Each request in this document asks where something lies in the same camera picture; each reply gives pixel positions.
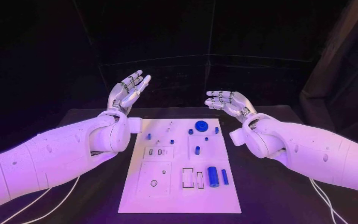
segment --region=white pegboard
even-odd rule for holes
[[[209,123],[209,131],[197,131],[198,121]],[[222,128],[216,134],[216,127],[220,128],[219,119],[144,120],[119,213],[242,213],[226,142]],[[217,188],[210,187],[211,166],[219,171]],[[230,185],[224,185],[223,169]]]

